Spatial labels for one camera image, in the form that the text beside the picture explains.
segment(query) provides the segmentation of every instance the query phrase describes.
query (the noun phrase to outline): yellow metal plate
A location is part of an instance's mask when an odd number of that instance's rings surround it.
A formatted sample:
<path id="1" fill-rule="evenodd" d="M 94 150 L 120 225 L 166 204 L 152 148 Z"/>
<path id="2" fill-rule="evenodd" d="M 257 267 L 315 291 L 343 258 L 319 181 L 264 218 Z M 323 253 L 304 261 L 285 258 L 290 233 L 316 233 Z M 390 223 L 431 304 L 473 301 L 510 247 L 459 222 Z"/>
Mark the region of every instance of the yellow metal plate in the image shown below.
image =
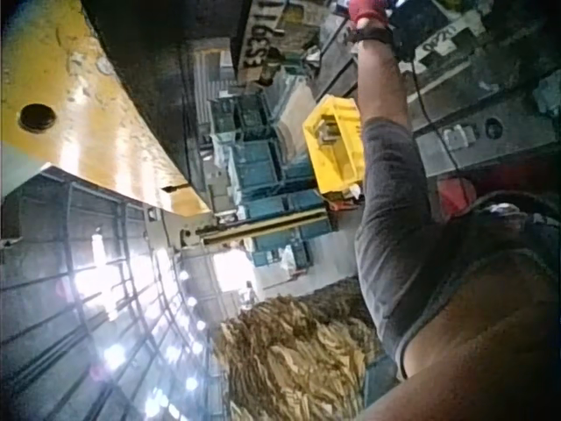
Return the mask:
<path id="1" fill-rule="evenodd" d="M 121 86 L 79 0 L 20 6 L 2 39 L 2 142 L 36 160 L 166 211 L 209 209 L 154 138 Z M 51 107 L 53 127 L 22 129 L 30 103 Z"/>

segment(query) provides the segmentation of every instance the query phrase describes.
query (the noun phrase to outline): person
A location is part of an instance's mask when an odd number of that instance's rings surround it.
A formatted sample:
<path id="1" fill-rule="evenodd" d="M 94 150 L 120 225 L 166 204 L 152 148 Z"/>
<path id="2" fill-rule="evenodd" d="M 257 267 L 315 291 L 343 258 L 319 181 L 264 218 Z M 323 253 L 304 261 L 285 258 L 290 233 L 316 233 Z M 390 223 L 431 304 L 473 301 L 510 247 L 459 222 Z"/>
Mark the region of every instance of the person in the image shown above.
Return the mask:
<path id="1" fill-rule="evenodd" d="M 364 33 L 388 25 L 382 0 L 351 0 L 349 15 Z M 366 160 L 359 280 L 404 379 L 359 418 L 557 418 L 555 207 L 474 204 L 446 224 L 434 221 L 394 49 L 364 37 L 358 49 Z"/>

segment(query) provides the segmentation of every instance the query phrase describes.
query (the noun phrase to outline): red glove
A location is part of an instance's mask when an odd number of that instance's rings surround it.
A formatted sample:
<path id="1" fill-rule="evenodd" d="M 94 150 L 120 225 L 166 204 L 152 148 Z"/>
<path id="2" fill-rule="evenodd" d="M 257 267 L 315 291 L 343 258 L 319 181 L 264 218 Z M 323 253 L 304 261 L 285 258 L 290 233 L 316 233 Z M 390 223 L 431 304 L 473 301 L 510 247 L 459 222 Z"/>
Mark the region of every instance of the red glove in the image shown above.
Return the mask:
<path id="1" fill-rule="evenodd" d="M 375 19 L 384 26 L 387 21 L 387 0 L 351 0 L 349 2 L 349 17 L 356 25 L 359 19 Z"/>

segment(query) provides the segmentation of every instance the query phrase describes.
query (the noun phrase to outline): window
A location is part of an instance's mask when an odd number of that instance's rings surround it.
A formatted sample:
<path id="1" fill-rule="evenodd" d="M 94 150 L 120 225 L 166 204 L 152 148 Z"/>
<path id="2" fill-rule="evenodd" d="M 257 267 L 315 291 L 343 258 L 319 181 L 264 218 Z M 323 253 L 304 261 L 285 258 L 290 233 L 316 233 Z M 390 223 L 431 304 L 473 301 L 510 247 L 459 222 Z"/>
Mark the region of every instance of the window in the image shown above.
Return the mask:
<path id="1" fill-rule="evenodd" d="M 255 282 L 253 264 L 241 250 L 215 254 L 212 258 L 222 292 L 236 291 Z"/>

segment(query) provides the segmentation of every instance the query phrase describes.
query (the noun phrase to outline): gray sleeve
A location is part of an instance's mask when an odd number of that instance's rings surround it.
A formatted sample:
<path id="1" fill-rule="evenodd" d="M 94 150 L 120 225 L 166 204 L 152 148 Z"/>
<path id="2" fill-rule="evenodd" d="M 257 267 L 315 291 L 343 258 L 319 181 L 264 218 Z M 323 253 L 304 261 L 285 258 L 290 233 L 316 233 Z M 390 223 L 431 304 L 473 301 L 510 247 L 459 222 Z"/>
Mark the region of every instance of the gray sleeve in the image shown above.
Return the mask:
<path id="1" fill-rule="evenodd" d="M 382 342 L 387 320 L 437 243 L 423 162 L 411 133 L 385 119 L 363 126 L 366 198 L 357 232 L 359 279 Z M 384 344 L 386 349 L 395 344 Z"/>

